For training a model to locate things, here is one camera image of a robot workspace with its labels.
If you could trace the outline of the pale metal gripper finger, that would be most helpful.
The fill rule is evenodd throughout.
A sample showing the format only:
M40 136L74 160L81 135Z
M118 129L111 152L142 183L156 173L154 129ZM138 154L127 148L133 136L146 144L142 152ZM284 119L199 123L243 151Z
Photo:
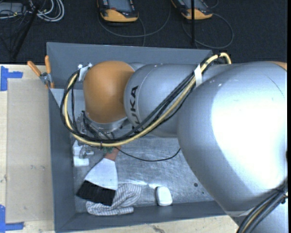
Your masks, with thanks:
M75 140L72 145L72 152L74 156L79 156L81 152L82 146L79 145L78 141Z
M89 158L94 155L90 147L83 146L79 156L73 156L75 167L89 166Z

